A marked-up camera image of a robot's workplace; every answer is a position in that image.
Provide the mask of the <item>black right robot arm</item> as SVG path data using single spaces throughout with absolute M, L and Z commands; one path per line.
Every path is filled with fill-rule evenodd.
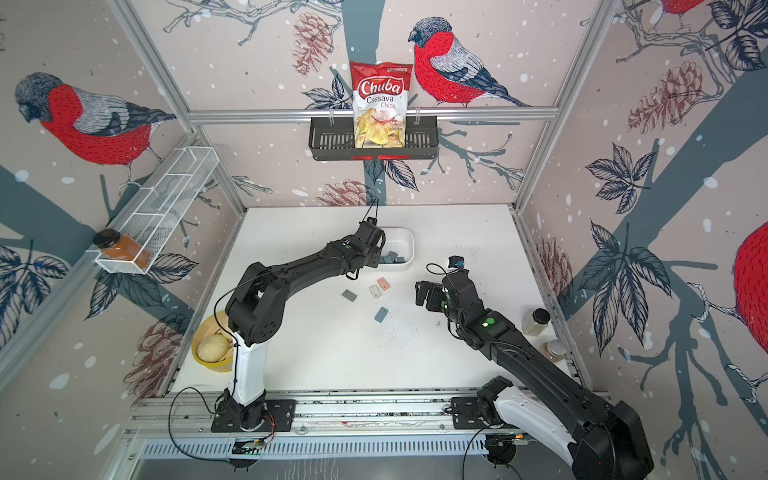
M 415 303 L 443 314 L 457 337 L 511 374 L 484 385 L 481 418 L 513 425 L 567 463 L 577 479 L 644 479 L 654 462 L 637 412 L 585 388 L 537 350 L 503 314 L 484 306 L 465 269 L 415 284 Z

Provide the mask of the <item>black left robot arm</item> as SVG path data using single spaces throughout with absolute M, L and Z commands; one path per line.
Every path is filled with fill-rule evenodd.
M 238 428 L 254 431 L 266 419 L 268 342 L 282 325 L 290 297 L 326 279 L 357 279 L 362 269 L 378 266 L 385 243 L 384 230 L 370 217 L 359 223 L 355 233 L 327 243 L 316 253 L 273 266 L 256 262 L 246 269 L 224 309 L 235 344 L 224 412 Z

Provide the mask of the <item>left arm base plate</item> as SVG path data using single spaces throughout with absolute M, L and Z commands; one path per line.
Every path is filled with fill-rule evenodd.
M 234 401 L 217 406 L 211 424 L 213 433 L 286 433 L 292 430 L 297 401 L 294 399 L 258 400 L 241 408 Z

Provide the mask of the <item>pink eraser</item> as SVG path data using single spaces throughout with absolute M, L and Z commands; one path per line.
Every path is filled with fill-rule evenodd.
M 377 284 L 379 285 L 382 291 L 387 291 L 391 288 L 391 285 L 389 284 L 389 282 L 383 277 L 377 280 Z

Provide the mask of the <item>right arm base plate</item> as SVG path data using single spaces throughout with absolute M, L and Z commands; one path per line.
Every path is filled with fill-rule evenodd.
M 452 397 L 443 412 L 450 417 L 454 430 L 489 427 L 492 430 L 525 432 L 522 427 L 502 420 L 498 401 L 480 396 Z

